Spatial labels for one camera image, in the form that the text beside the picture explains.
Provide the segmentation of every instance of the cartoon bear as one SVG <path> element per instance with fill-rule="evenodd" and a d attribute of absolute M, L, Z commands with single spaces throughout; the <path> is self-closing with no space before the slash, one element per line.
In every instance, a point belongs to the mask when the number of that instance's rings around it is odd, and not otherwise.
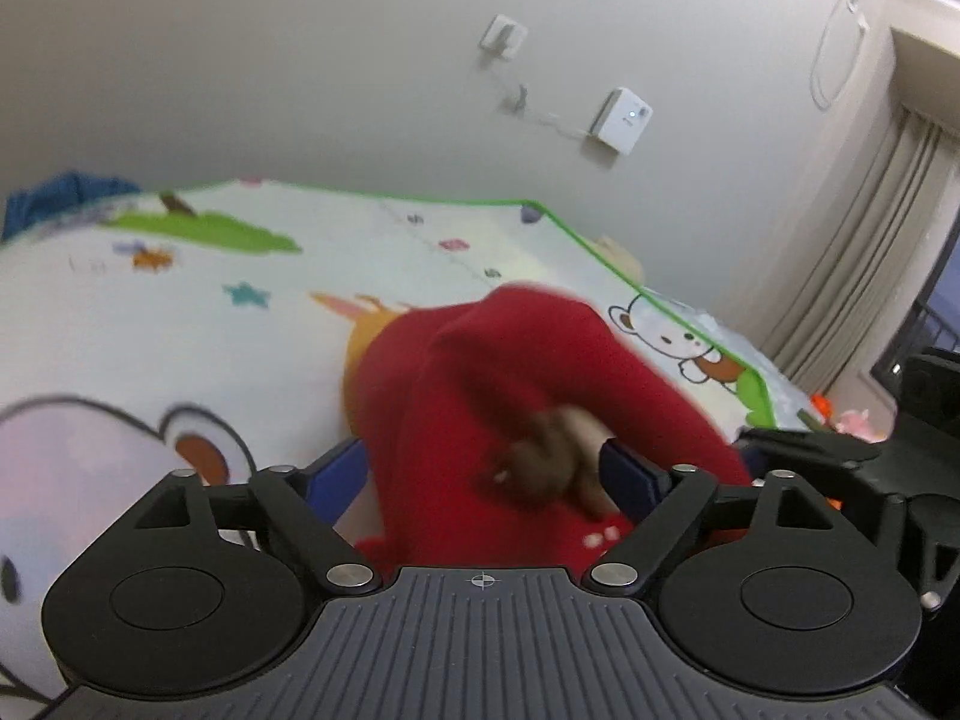
<path fill-rule="evenodd" d="M 120 514 L 174 469 L 208 484 L 256 470 L 243 440 L 196 406 L 156 430 L 101 403 L 38 398 L 0 412 L 0 717 L 26 720 L 64 690 L 44 643 L 47 590 Z"/>
<path fill-rule="evenodd" d="M 678 360 L 680 375 L 693 384 L 714 381 L 736 392 L 736 383 L 747 370 L 661 312 L 643 295 L 637 295 L 627 308 L 611 306 L 610 318 L 624 333 L 637 336 L 654 351 Z"/>

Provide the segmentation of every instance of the circular pad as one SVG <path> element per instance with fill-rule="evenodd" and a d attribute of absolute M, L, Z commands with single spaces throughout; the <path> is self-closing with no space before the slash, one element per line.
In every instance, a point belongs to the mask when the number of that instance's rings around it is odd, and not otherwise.
<path fill-rule="evenodd" d="M 224 600 L 224 586 L 195 568 L 149 568 L 124 579 L 110 596 L 124 622 L 148 631 L 174 631 L 210 617 Z"/>
<path fill-rule="evenodd" d="M 853 608 L 853 595 L 842 581 L 795 565 L 757 571 L 744 581 L 740 598 L 757 619 L 788 631 L 826 628 Z"/>
<path fill-rule="evenodd" d="M 690 557 L 659 593 L 666 632 L 750 690 L 814 697 L 884 679 L 917 639 L 920 604 L 865 538 L 839 530 L 751 530 Z"/>

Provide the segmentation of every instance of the cartoon star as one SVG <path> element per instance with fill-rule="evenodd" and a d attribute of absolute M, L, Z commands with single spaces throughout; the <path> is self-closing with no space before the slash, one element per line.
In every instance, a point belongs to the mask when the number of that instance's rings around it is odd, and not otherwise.
<path fill-rule="evenodd" d="M 267 304 L 267 301 L 270 300 L 270 293 L 267 290 L 256 290 L 246 281 L 241 281 L 235 287 L 224 284 L 224 292 L 230 296 L 230 301 L 235 306 L 250 304 L 260 308 L 270 308 Z"/>

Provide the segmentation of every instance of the electrical cable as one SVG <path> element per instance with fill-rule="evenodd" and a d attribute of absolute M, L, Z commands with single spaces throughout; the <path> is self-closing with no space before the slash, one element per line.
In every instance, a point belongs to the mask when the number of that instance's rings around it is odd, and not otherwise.
<path fill-rule="evenodd" d="M 570 138 L 571 140 L 579 141 L 582 140 L 582 138 L 589 137 L 590 133 L 586 129 L 567 127 L 564 125 L 560 114 L 545 113 L 544 111 L 539 111 L 531 107 L 530 88 L 525 83 L 506 79 L 496 68 L 491 67 L 490 71 L 493 77 L 499 81 L 504 91 L 510 95 L 509 100 L 512 103 L 510 110 L 515 117 L 523 119 L 525 122 L 531 122 L 531 124 L 539 124 L 540 127 L 550 127 L 558 135 Z"/>
<path fill-rule="evenodd" d="M 847 10 L 856 15 L 859 35 L 856 43 L 856 52 L 853 55 L 853 61 L 851 62 L 847 76 L 844 78 L 843 83 L 840 84 L 840 88 L 837 89 L 832 97 L 829 97 L 824 91 L 823 79 L 820 75 L 820 65 L 824 60 L 824 48 L 827 47 L 827 38 L 829 38 L 830 30 L 832 30 L 833 23 L 836 21 L 837 16 L 841 13 L 843 5 L 846 5 Z M 860 62 L 860 56 L 863 53 L 867 32 L 869 31 L 870 25 L 867 23 L 863 14 L 860 13 L 859 0 L 837 0 L 837 3 L 833 6 L 833 10 L 830 11 L 827 23 L 824 25 L 824 31 L 820 35 L 817 53 L 813 58 L 813 67 L 810 68 L 810 97 L 813 97 L 813 103 L 824 113 L 829 111 L 830 108 L 833 108 L 833 105 L 843 97 L 844 92 L 846 92 L 847 87 L 850 85 L 853 79 L 853 73 L 856 71 L 856 66 Z"/>

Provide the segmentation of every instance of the white wall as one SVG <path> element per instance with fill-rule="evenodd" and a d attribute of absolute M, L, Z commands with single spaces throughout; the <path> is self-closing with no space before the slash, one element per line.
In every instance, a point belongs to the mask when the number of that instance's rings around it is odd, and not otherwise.
<path fill-rule="evenodd" d="M 793 305 L 860 190 L 889 122 L 899 112 L 896 52 L 886 13 L 875 18 L 846 97 L 837 103 L 806 169 L 784 186 L 779 223 L 747 262 L 752 290 L 731 302 L 730 322 L 758 346 Z"/>
<path fill-rule="evenodd" d="M 848 127 L 808 93 L 834 1 L 0 0 L 0 194 L 80 167 L 534 197 L 721 309 Z M 537 107 L 589 127 L 621 84 L 653 105 L 633 155 L 503 113 L 476 47 L 497 12 L 531 28 L 505 69 Z"/>
<path fill-rule="evenodd" d="M 889 0 L 904 104 L 960 132 L 960 1 Z"/>

